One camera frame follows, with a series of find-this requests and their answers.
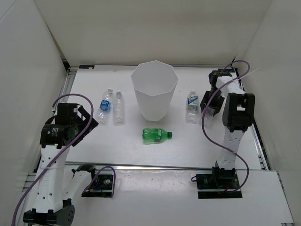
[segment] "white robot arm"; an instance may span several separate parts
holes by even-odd
[[[212,71],[209,74],[211,90],[205,93],[201,101],[202,111],[213,93],[231,80],[232,75],[230,73]],[[215,166],[212,167],[212,174],[197,175],[198,189],[200,190],[239,188],[235,170],[236,153],[243,135],[253,123],[255,96],[254,94],[245,93],[237,83],[232,82],[228,86],[223,87],[213,97],[209,105],[213,116],[222,108],[225,100],[222,94],[227,98],[222,115],[222,122],[225,126],[225,136],[222,145],[232,150],[232,152],[222,148]]]
[[[86,127],[90,118],[83,106],[78,108],[78,104],[59,103],[57,116],[51,117],[44,125],[40,144],[41,163],[37,175],[39,175],[58,155],[63,146],[67,146]],[[98,123],[92,119],[88,130],[73,143],[78,144]],[[73,169],[73,178],[63,190],[63,177],[67,149],[48,168],[44,176],[40,179],[35,203],[31,210],[24,213],[23,222],[38,225],[59,225],[70,226],[73,222],[75,208],[74,203],[80,197],[112,197],[113,195],[113,175],[96,172],[93,165],[82,165]],[[92,184],[92,188],[101,187],[95,191],[88,189],[83,191],[97,175],[97,179]]]

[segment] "white panel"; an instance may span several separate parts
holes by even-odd
[[[66,167],[65,182],[77,167]],[[190,181],[194,175],[190,170],[118,170],[114,197],[80,198],[72,226],[281,226],[293,221],[276,172],[252,170],[242,199],[198,199],[197,185]],[[238,171],[239,180],[245,176]]]
[[[301,225],[301,1],[273,1],[248,49],[243,80],[256,96],[255,119],[272,169],[279,170],[296,225]]]
[[[107,125],[99,125],[75,146],[67,161],[112,164],[137,164],[154,166],[200,167],[210,169],[218,159],[221,148],[210,143],[200,124],[185,122],[186,98],[193,89],[202,99],[211,86],[208,74],[216,68],[175,67],[178,83],[167,115],[158,122],[146,121],[139,113],[131,74],[135,66],[96,65],[94,69],[79,69],[71,93],[81,93],[91,99],[95,110],[99,108],[102,94],[108,87],[120,89],[125,99],[125,125],[114,126],[112,111]],[[69,97],[69,103],[90,106],[79,97]],[[206,129],[208,135],[222,144],[224,125],[222,111],[214,117],[213,126]],[[144,128],[163,128],[173,137],[162,144],[145,145],[142,140]],[[248,162],[250,169],[260,170],[257,151],[250,129],[241,140],[238,153]],[[237,169],[245,169],[237,161]]]
[[[40,132],[59,95],[64,68],[32,0],[17,0],[0,21],[0,216],[11,225]]]
[[[217,65],[242,55],[272,0],[35,0],[71,65]]]
[[[3,18],[8,9],[13,5],[15,0],[1,0],[0,1],[0,20]]]

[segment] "white plastic wastebasket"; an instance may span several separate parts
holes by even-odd
[[[167,114],[178,82],[173,67],[160,61],[139,64],[132,82],[142,116],[149,121],[161,120]]]

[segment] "plastic water bottle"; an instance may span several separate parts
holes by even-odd
[[[114,96],[114,123],[116,125],[122,125],[124,123],[124,98],[121,91],[117,91]]]
[[[188,123],[198,122],[198,96],[195,91],[191,90],[187,97],[186,103],[186,121]]]
[[[107,121],[110,108],[111,108],[111,102],[113,99],[113,89],[108,88],[107,91],[103,93],[103,100],[100,103],[99,110],[98,110],[98,116],[97,119],[100,123],[105,123]]]
[[[208,107],[207,111],[203,112],[203,114],[205,114],[204,126],[206,126],[207,128],[212,127],[214,112],[215,110],[211,107]],[[199,123],[202,125],[202,117],[200,117]]]

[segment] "white wall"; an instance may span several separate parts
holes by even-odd
[[[242,56],[272,0],[35,0],[72,66],[223,65]]]
[[[8,2],[0,2],[0,224],[5,226],[35,167],[40,132],[66,74],[33,1],[17,0],[12,7]]]
[[[300,0],[273,1],[244,57],[251,70],[260,70],[243,80],[246,91],[256,96],[255,120],[271,167],[280,172],[297,226],[301,225],[300,9]]]

